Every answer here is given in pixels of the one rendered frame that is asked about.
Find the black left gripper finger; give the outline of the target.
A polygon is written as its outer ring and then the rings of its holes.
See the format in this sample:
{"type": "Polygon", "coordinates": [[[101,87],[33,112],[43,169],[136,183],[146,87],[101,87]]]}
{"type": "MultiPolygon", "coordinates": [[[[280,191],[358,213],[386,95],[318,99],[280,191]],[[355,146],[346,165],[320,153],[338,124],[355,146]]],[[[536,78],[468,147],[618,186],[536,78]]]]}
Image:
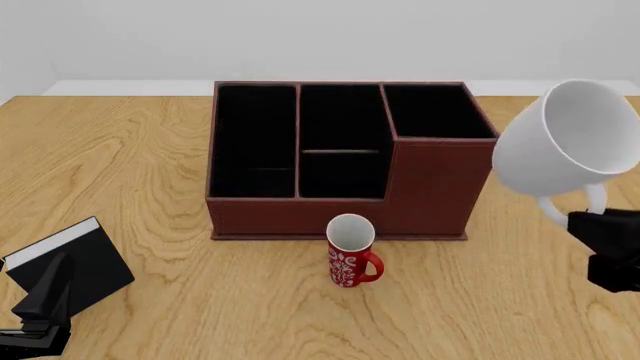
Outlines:
{"type": "Polygon", "coordinates": [[[69,321],[73,275],[74,260],[66,253],[57,254],[12,312],[24,321],[69,321]]]}

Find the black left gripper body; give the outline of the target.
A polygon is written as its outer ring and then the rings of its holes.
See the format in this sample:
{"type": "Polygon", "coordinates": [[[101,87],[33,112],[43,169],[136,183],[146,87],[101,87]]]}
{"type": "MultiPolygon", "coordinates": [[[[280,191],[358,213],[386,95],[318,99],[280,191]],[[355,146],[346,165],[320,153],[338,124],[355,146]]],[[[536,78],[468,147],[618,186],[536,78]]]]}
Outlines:
{"type": "Polygon", "coordinates": [[[0,357],[60,356],[70,336],[69,320],[24,320],[20,329],[0,329],[0,357]]]}

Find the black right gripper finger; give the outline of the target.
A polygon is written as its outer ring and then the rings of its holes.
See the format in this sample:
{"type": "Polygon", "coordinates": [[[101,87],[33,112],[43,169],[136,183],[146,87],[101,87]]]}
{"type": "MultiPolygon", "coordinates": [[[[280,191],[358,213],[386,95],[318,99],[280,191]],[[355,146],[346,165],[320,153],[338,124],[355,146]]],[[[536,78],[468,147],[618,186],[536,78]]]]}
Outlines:
{"type": "Polygon", "coordinates": [[[640,254],[640,210],[570,212],[567,231],[599,255],[626,259],[640,254]]]}

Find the black book with white pages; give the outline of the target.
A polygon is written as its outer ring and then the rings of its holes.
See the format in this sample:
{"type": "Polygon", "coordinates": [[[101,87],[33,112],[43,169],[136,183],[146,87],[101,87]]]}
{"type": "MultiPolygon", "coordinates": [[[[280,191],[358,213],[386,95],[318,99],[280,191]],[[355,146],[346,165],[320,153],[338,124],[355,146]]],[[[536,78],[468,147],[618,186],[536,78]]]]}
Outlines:
{"type": "Polygon", "coordinates": [[[97,218],[90,217],[3,257],[7,274],[30,291],[51,260],[67,254],[74,263],[69,314],[75,316],[131,284],[135,278],[97,218]]]}

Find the red-brown desk caddy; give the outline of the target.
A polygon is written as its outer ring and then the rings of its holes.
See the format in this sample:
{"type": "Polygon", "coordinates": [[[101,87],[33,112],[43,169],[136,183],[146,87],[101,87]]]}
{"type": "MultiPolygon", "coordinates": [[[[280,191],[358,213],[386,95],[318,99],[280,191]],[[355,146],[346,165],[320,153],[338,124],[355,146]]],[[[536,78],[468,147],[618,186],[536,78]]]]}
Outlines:
{"type": "Polygon", "coordinates": [[[464,239],[498,136],[461,82],[219,81],[212,236],[320,239],[354,213],[385,239],[464,239]]]}

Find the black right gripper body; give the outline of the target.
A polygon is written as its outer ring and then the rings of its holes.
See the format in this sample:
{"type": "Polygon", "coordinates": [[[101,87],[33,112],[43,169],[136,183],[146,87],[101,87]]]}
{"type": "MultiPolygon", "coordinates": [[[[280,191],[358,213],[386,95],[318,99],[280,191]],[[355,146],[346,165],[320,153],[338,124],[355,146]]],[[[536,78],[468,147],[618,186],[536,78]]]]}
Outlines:
{"type": "Polygon", "coordinates": [[[612,259],[594,254],[589,257],[587,278],[610,293],[640,293],[640,256],[612,259]]]}

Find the white mug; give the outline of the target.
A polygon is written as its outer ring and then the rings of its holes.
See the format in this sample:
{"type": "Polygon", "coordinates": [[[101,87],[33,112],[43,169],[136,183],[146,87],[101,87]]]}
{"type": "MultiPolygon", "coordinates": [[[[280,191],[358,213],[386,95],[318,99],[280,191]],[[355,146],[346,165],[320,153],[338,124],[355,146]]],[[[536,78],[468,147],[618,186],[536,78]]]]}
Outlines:
{"type": "Polygon", "coordinates": [[[551,197],[583,189],[587,211],[605,212],[604,183],[640,164],[640,115],[595,80],[565,80],[519,113],[499,136],[492,167],[501,184],[534,197],[561,227],[551,197]]]}

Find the red patterned mug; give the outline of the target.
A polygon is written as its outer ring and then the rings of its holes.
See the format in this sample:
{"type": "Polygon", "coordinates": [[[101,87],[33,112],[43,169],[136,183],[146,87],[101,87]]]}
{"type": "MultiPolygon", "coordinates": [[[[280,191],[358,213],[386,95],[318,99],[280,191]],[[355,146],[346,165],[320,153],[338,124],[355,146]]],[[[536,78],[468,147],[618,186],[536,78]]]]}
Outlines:
{"type": "Polygon", "coordinates": [[[377,281],[384,273],[384,263],[372,251],[376,239],[373,224],[361,215],[342,214],[326,227],[329,274],[340,287],[352,288],[377,281]]]}

